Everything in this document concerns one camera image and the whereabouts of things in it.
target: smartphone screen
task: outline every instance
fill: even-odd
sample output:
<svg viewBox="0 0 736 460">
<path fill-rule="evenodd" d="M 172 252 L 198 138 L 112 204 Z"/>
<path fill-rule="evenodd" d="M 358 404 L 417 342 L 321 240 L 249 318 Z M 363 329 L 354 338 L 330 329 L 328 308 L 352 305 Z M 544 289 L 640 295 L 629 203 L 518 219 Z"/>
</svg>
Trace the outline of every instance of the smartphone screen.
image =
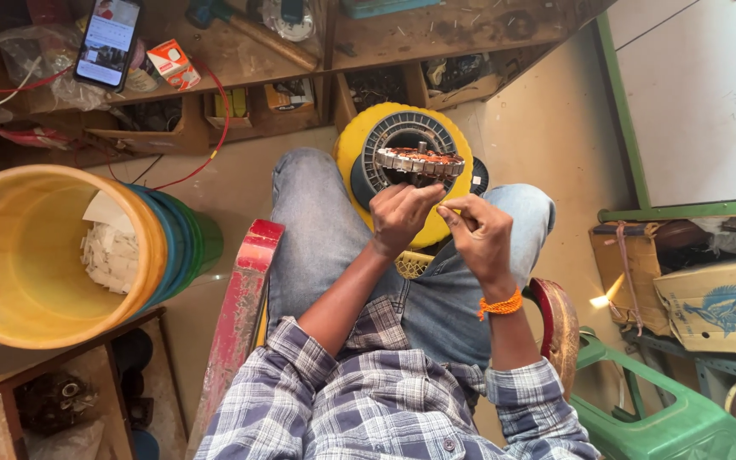
<svg viewBox="0 0 736 460">
<path fill-rule="evenodd" d="M 96 0 L 76 63 L 76 75 L 122 87 L 141 7 L 124 0 Z"/>
</svg>

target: mobile phone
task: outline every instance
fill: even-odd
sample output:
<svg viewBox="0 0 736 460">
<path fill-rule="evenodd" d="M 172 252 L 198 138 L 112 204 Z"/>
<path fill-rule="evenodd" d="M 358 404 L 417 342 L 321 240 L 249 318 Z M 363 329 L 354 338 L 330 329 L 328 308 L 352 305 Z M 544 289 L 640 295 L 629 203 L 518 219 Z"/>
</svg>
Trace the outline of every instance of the mobile phone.
<svg viewBox="0 0 736 460">
<path fill-rule="evenodd" d="M 96 0 L 73 78 L 115 92 L 124 89 L 140 15 L 139 0 Z"/>
</svg>

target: plaid shirt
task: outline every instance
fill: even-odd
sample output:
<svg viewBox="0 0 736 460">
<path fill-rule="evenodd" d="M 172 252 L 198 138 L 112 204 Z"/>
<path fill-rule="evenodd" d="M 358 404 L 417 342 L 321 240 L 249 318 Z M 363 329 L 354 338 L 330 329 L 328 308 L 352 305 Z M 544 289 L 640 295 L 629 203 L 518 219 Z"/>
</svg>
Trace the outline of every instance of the plaid shirt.
<svg viewBox="0 0 736 460">
<path fill-rule="evenodd" d="M 467 397 L 496 404 L 508 445 L 480 436 Z M 332 358 L 291 317 L 240 368 L 196 460 L 238 458 L 596 460 L 546 360 L 512 371 L 440 365 L 410 350 L 385 297 Z"/>
</svg>

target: jeans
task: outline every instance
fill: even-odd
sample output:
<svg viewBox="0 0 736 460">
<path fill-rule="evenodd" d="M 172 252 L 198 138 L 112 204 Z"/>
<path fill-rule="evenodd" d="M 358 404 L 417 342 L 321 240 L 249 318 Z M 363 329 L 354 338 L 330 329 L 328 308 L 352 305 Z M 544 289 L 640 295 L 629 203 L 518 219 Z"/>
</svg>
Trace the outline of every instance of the jeans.
<svg viewBox="0 0 736 460">
<path fill-rule="evenodd" d="M 336 163 L 325 152 L 297 148 L 272 174 L 271 220 L 285 225 L 271 266 L 268 330 L 283 316 L 299 318 L 336 281 L 371 238 L 353 209 Z M 520 288 L 529 280 L 555 221 L 555 204 L 531 185 L 505 185 L 483 198 L 513 216 L 510 272 Z M 451 241 L 425 272 L 412 280 L 392 265 L 369 301 L 390 298 L 411 348 L 436 362 L 487 368 L 490 330 L 476 316 L 482 297 L 476 277 Z"/>
</svg>

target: green plastic stool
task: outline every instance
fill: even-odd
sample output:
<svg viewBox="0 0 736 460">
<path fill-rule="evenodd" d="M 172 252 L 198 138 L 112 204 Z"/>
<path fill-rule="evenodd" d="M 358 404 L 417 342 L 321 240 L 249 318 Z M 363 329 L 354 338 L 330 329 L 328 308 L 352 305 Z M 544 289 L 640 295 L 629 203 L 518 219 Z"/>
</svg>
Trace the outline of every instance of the green plastic stool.
<svg viewBox="0 0 736 460">
<path fill-rule="evenodd" d="M 608 460 L 736 460 L 734 417 L 700 393 L 581 333 L 576 369 L 604 360 L 624 368 L 637 413 L 619 407 L 604 413 L 575 394 L 570 404 L 589 432 L 589 441 Z M 635 375 L 672 393 L 676 402 L 647 416 Z"/>
</svg>

